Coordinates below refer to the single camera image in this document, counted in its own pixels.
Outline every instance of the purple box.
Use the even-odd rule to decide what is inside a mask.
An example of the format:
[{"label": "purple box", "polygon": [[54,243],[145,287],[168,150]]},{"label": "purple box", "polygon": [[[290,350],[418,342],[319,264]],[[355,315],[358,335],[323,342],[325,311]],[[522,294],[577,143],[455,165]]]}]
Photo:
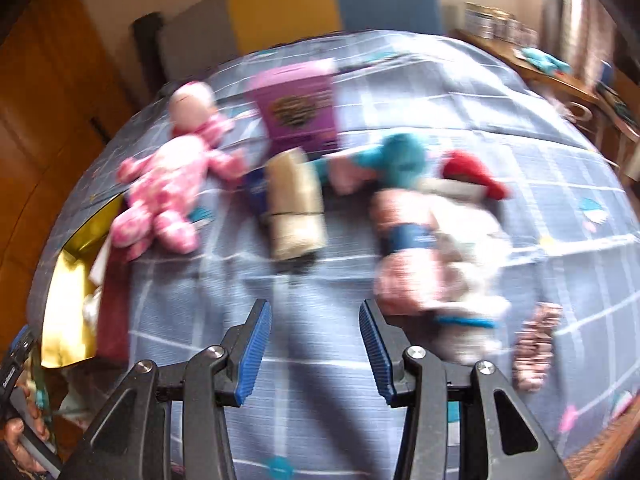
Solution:
[{"label": "purple box", "polygon": [[249,95],[271,139],[271,155],[300,146],[309,158],[338,149],[334,120],[333,59],[298,63],[260,72]]}]

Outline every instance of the bedspread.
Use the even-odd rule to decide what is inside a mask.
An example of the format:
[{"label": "bedspread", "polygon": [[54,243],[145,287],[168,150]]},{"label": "bedspread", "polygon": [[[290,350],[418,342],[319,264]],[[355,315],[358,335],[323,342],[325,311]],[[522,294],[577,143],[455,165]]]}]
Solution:
[{"label": "bedspread", "polygon": [[[389,54],[396,58],[383,60]],[[344,148],[410,129],[436,162],[443,150],[478,155],[513,192],[502,224],[513,252],[496,292],[512,305],[498,330],[503,350],[488,356],[511,373],[514,333],[538,301],[562,304],[555,357],[543,389],[525,395],[558,451],[587,444],[607,423],[617,396],[640,380],[639,225],[603,157],[515,72],[449,38],[371,31],[311,39],[258,52],[207,78],[223,112],[253,105],[248,79],[268,68],[333,57],[335,112]],[[44,250],[29,298],[30,323],[44,303],[63,243],[124,186],[114,171],[168,140],[166,99],[132,118],[67,200]],[[268,147],[259,118],[244,114],[223,148],[242,146],[252,166]],[[130,358],[159,365],[187,360],[244,320],[255,298],[273,305],[273,330],[254,394],[227,424],[240,480],[268,478],[274,457],[298,475],[390,478],[404,410],[376,391],[358,330],[358,308],[372,297],[379,259],[368,219],[370,194],[325,192],[329,243],[301,267],[276,264],[242,192],[209,177],[199,205],[212,212],[201,248],[188,256],[152,246],[131,265]],[[598,211],[602,224],[586,215]],[[412,322],[412,342],[429,335]],[[181,460],[180,405],[174,406],[172,457]],[[457,448],[448,476],[457,473]]]}]

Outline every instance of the beige pouch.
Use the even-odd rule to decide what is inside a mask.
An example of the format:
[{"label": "beige pouch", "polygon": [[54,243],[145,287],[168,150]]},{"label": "beige pouch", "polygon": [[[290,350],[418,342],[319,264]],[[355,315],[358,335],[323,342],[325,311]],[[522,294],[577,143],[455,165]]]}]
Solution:
[{"label": "beige pouch", "polygon": [[305,152],[294,148],[275,155],[265,166],[274,260],[296,258],[326,245],[320,182],[307,162]]}]

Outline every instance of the yellow headboard panel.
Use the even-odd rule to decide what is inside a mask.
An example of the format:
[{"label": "yellow headboard panel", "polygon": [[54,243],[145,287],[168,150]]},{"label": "yellow headboard panel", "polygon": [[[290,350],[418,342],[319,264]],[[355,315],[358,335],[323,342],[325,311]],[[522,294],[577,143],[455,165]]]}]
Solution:
[{"label": "yellow headboard panel", "polygon": [[227,0],[240,54],[342,30],[336,0]]}]

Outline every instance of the pink stuffed animal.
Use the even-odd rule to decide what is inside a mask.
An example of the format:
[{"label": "pink stuffed animal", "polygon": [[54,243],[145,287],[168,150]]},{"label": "pink stuffed animal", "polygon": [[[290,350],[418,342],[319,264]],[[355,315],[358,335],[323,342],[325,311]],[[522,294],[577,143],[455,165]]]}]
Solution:
[{"label": "pink stuffed animal", "polygon": [[174,138],[141,160],[126,158],[117,180],[131,184],[130,207],[111,224],[114,247],[128,247],[133,260],[144,253],[154,237],[169,250],[187,254],[198,247],[196,229],[187,215],[207,168],[235,187],[245,173],[240,150],[228,155],[212,149],[233,123],[216,108],[213,92],[200,82],[178,89],[169,101]]}]

